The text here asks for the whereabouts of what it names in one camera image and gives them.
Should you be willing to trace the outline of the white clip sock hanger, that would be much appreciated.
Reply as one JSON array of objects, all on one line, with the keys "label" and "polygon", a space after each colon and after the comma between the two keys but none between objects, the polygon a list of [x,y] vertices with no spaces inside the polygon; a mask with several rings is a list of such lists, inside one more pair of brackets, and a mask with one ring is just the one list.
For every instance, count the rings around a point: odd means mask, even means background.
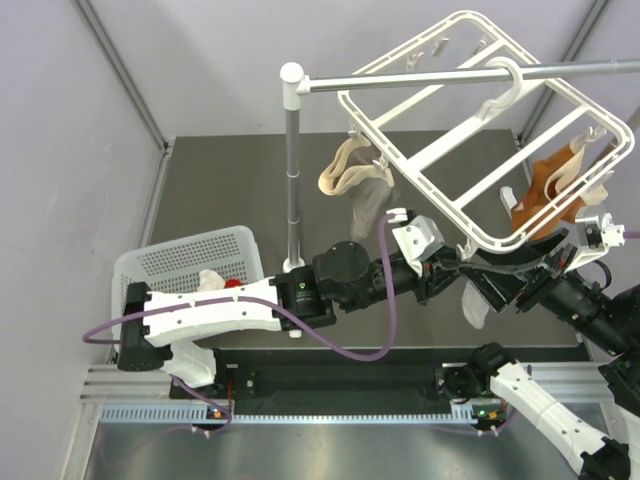
[{"label": "white clip sock hanger", "polygon": [[353,137],[456,230],[458,253],[506,256],[604,201],[631,128],[486,15],[459,10],[350,75]]}]

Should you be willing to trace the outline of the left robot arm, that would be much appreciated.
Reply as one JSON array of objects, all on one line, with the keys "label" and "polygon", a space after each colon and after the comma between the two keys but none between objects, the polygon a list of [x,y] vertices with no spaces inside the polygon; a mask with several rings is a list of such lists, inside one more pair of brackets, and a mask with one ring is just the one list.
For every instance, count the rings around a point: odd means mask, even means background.
[{"label": "left robot arm", "polygon": [[382,301],[388,304],[389,330],[394,332],[397,295],[411,292],[423,304],[460,277],[471,280],[501,310],[523,289],[525,270],[464,262],[444,246],[419,254],[383,250],[380,259],[372,260],[362,245],[340,242],[308,266],[233,288],[166,293],[132,283],[117,367],[125,372],[161,370],[205,396],[216,396],[226,387],[227,374],[213,352],[197,346],[200,339],[245,330],[314,335],[336,323],[336,310],[350,313]]}]

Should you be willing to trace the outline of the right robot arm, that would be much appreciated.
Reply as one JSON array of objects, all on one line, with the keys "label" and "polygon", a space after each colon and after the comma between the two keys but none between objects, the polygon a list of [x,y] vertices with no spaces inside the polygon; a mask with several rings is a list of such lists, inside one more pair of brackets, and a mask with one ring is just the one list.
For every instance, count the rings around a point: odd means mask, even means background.
[{"label": "right robot arm", "polygon": [[498,398],[526,419],[564,457],[581,479],[639,476],[639,289],[616,295],[588,281],[574,266],[578,250],[563,234],[525,244],[499,257],[482,253],[481,263],[455,261],[452,270],[491,310],[545,311],[608,357],[596,372],[604,381],[626,429],[617,440],[585,423],[538,383],[507,347],[487,343],[458,367],[437,375],[449,400]]}]

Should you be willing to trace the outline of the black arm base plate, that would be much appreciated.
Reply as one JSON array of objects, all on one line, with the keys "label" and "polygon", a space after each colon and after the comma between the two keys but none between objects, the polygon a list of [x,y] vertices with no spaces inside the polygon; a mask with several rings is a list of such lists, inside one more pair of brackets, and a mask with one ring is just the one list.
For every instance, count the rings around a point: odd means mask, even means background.
[{"label": "black arm base plate", "polygon": [[357,401],[375,396],[392,396],[444,402],[490,397],[484,380],[465,367],[434,367],[414,364],[357,365],[244,365],[226,368],[210,385],[191,387],[173,380],[170,396],[192,395],[211,400],[285,400],[297,402],[316,398],[321,404],[345,404],[339,395],[353,395]]}]

